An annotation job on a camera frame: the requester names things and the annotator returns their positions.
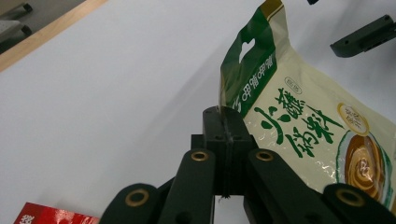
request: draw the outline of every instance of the beige bag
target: beige bag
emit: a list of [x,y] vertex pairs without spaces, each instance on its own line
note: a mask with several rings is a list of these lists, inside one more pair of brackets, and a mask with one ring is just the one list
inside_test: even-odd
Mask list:
[[237,109],[259,146],[281,155],[310,188],[348,183],[389,210],[394,204],[396,125],[301,59],[279,0],[263,3],[229,49],[220,104]]

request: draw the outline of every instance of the wooden trim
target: wooden trim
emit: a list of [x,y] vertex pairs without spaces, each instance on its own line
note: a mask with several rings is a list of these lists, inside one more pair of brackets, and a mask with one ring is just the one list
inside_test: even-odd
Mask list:
[[0,54],[0,72],[6,70],[12,64],[16,63],[33,50],[39,48],[41,45],[45,44],[47,41],[86,15],[90,14],[105,2],[107,2],[107,0],[86,0],[66,14],[62,15],[62,17],[56,21],[53,21],[43,29],[22,40],[21,43],[7,50],[3,54]]

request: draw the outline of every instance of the snack bag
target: snack bag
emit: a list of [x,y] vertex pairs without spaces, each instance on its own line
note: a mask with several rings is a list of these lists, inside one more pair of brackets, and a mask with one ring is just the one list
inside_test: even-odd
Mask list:
[[300,58],[280,0],[265,1],[227,52],[220,104],[238,110],[259,147],[278,153],[308,187],[347,183],[395,213],[396,125]]

